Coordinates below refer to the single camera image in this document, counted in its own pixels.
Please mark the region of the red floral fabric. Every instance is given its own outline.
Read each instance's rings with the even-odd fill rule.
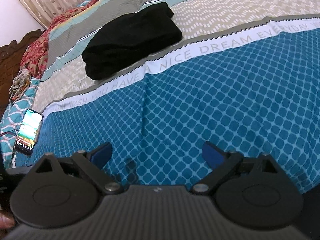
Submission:
[[[26,50],[20,63],[20,69],[27,66],[31,75],[35,78],[41,78],[48,62],[48,44],[50,31],[57,25],[65,22],[78,13],[86,10],[99,0],[91,0],[84,7],[76,7],[66,11],[65,13],[55,17],[49,28],[45,30],[40,38],[33,42]]]

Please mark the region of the carved wooden headboard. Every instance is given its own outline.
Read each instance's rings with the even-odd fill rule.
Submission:
[[[32,31],[27,33],[19,43],[11,41],[9,45],[0,47],[0,119],[9,104],[9,89],[19,72],[22,56],[27,47],[41,34],[41,30]]]

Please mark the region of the blue fabric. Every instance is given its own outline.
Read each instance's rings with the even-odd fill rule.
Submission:
[[[19,129],[25,110],[28,107],[31,107],[33,104],[39,81],[40,79],[32,78],[31,85],[24,93],[24,95],[21,97],[21,99],[17,101],[15,104],[7,106],[7,109],[5,110],[0,122],[0,133],[12,131],[14,129]],[[5,137],[1,137],[0,139],[0,147],[4,160],[4,166],[7,169],[9,168],[9,164],[12,159],[12,150],[16,137],[7,134]]]
[[[211,170],[201,155],[208,140],[245,156],[270,153],[305,192],[320,182],[319,48],[320,29],[280,33],[146,74],[50,114],[31,161],[110,141],[104,170],[122,183],[190,187]]]

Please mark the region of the metal screw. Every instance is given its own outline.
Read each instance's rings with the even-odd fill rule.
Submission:
[[[209,190],[209,186],[206,184],[199,183],[193,186],[193,190],[195,192],[206,192]]]
[[[107,191],[116,191],[120,189],[120,185],[116,182],[110,182],[104,186]]]

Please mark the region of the teal and white patterned pillow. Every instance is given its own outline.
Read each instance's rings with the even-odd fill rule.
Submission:
[[[25,110],[33,104],[39,82],[40,79],[32,78],[31,85],[22,98],[13,106],[7,106],[0,122],[0,134],[14,129],[19,129]],[[12,160],[12,151],[15,139],[16,137],[10,134],[3,135],[0,138],[1,153],[4,160],[4,167],[6,169],[9,168],[9,164]]]

